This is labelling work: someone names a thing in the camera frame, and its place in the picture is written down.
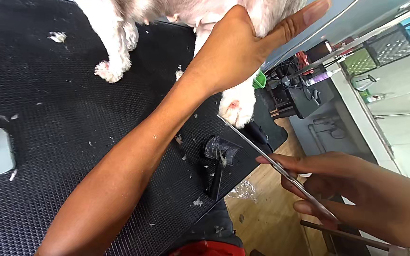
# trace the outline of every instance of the metal pipe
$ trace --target metal pipe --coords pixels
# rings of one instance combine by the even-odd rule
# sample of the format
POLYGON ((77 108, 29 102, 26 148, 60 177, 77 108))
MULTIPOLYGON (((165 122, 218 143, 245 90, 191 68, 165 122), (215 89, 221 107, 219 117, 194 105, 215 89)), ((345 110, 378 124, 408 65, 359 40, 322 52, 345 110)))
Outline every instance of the metal pipe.
POLYGON ((402 117, 402 116, 410 116, 409 114, 393 114, 393 115, 379 115, 379 116, 373 116, 374 119, 384 119, 387 117, 402 117))
POLYGON ((308 129, 309 129, 309 132, 311 133, 312 138, 313 138, 314 142, 316 143, 316 146, 319 149, 320 153, 321 154, 326 153, 327 150, 325 150, 325 147, 323 146, 322 142, 319 139, 319 135, 316 133, 316 130, 314 130, 314 125, 309 124, 308 129))
POLYGON ((338 49, 338 50, 328 54, 327 56, 323 57, 322 59, 320 59, 318 61, 315 61, 314 63, 304 67, 303 69, 299 70, 295 74, 290 75, 288 77, 288 80, 290 81, 291 79, 298 77, 299 75, 303 74, 304 72, 319 66, 320 64, 324 63, 325 61, 327 61, 327 60, 329 60, 333 57, 336 57, 336 56, 342 54, 343 52, 345 52, 345 51, 347 51, 351 48, 354 48, 354 47, 360 45, 361 43, 367 41, 369 38, 372 38, 373 36, 376 36, 376 35, 384 32, 384 31, 386 31, 387 29, 397 25, 398 23, 402 22, 403 20, 405 20, 407 18, 410 18, 410 11, 407 12, 406 14, 403 14, 400 17, 386 23, 385 25, 376 28, 375 30, 373 30, 373 31, 367 33, 366 35, 356 39, 355 41, 349 43, 348 45, 345 45, 341 49, 338 49))

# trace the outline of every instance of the dog leg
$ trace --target dog leg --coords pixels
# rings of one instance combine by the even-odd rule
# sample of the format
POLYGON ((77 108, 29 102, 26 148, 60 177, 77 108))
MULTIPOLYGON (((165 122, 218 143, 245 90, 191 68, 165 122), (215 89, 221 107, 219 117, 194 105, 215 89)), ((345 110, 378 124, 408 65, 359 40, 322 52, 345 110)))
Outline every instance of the dog leg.
POLYGON ((128 41, 128 50, 133 51, 139 41, 139 30, 133 20, 124 23, 124 32, 126 33, 126 40, 128 41))
POLYGON ((243 128, 252 119, 256 103, 252 82, 258 73, 259 71, 241 84, 222 93, 219 115, 238 129, 243 128))
POLYGON ((108 53, 109 61, 100 62, 94 74, 109 83, 117 82, 131 67, 122 14, 111 0, 76 0, 75 2, 88 17, 108 53))

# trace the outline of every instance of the black rubber mat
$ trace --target black rubber mat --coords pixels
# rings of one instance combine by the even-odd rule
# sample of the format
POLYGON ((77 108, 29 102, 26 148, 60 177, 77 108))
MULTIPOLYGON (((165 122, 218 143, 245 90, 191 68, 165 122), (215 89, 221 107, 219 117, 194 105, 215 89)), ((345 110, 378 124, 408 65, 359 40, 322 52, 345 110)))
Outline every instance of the black rubber mat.
MULTIPOLYGON (((94 76, 106 51, 87 18, 71 2, 0 0, 0 115, 19 119, 0 128, 11 135, 18 173, 0 175, 0 255, 32 255, 56 212, 93 166, 145 119, 172 87, 178 65, 192 59, 192 29, 164 23, 139 26, 132 68, 120 82, 94 76), (47 38, 65 32, 65 43, 47 38)), ((180 130, 129 222, 108 255, 158 255, 215 201, 205 193, 213 162, 200 157, 208 137, 245 148, 223 175, 224 196, 257 166, 256 152, 216 117, 219 95, 209 98, 180 130), (202 206, 194 206, 200 198, 202 206)), ((256 122, 273 146, 285 130, 259 100, 256 122)))

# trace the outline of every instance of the red shirt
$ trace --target red shirt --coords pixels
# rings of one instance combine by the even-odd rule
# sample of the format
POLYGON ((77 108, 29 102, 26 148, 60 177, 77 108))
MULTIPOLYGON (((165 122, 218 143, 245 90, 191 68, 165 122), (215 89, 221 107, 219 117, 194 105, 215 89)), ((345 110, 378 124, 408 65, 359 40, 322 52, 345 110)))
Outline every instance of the red shirt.
POLYGON ((200 241, 185 245, 169 256, 245 256, 245 249, 235 245, 200 241))

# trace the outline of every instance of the white dog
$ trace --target white dog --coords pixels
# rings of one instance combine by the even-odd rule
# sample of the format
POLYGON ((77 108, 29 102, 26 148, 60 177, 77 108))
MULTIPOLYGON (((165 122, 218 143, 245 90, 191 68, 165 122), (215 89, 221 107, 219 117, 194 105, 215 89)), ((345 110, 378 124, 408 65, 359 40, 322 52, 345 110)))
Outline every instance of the white dog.
MULTIPOLYGON (((202 48, 213 26, 235 5, 244 6, 256 35, 265 37, 285 17, 303 8, 306 0, 75 0, 88 17, 108 53, 109 61, 96 66, 95 75, 113 83, 131 67, 129 51, 135 49, 139 32, 135 23, 148 24, 167 16, 183 22, 197 34, 194 56, 202 48)), ((258 74, 222 94, 219 114, 237 128, 251 118, 256 98, 252 81, 258 74)))

